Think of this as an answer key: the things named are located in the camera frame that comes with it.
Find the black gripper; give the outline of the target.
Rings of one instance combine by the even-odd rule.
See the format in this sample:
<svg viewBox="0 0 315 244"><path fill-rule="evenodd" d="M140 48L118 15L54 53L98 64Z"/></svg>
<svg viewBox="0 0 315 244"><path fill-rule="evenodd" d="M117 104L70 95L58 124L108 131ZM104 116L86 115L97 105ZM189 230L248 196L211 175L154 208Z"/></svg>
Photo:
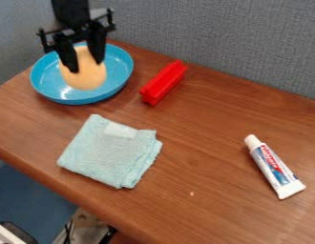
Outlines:
<svg viewBox="0 0 315 244"><path fill-rule="evenodd" d="M51 6L54 22L45 24L38 32L43 50L46 53L57 50L65 66L73 73L78 73L77 51L62 31L74 31L91 23L87 39L89 49L95 63L101 64L105 60L108 31L117 28L114 10L112 8L93 9L90 7L90 0L51 0ZM108 18L108 31L100 22L93 22L100 21L102 18ZM49 37L53 35L55 42L49 40Z"/></svg>

